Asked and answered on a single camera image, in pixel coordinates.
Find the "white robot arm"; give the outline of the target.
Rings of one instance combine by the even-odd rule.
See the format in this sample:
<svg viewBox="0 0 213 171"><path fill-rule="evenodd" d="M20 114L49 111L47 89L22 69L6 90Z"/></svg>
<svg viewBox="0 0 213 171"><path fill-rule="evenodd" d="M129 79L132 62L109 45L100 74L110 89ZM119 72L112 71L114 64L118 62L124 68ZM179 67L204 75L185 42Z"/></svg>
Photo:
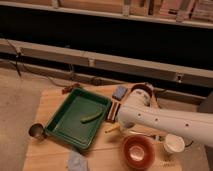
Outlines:
<svg viewBox="0 0 213 171"><path fill-rule="evenodd" d="M150 107L151 95L133 90L121 105L118 122L123 128L145 125L213 147L213 114Z"/></svg>

